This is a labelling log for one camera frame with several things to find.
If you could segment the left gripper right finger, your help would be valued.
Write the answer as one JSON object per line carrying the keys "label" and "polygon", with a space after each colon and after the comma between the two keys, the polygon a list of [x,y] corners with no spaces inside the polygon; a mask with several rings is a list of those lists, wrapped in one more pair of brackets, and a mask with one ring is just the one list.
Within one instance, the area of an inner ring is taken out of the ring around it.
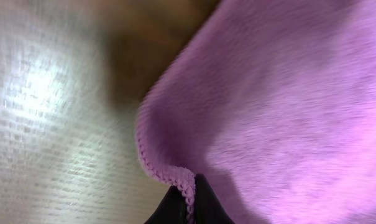
{"label": "left gripper right finger", "polygon": [[234,224],[203,174],[196,175],[195,184],[196,224]]}

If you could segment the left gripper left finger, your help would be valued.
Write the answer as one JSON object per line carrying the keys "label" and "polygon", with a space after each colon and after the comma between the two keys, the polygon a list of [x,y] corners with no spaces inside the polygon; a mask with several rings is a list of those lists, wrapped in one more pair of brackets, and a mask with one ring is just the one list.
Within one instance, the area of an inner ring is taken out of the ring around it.
{"label": "left gripper left finger", "polygon": [[185,198],[177,187],[171,186],[144,224],[187,224],[186,214]]}

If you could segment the purple microfiber cloth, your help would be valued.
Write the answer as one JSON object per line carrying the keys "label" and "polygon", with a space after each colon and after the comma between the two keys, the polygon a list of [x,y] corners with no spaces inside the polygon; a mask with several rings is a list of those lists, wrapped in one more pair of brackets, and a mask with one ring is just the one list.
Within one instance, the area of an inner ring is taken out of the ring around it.
{"label": "purple microfiber cloth", "polygon": [[222,0],[142,102],[139,159],[236,223],[376,223],[376,0]]}

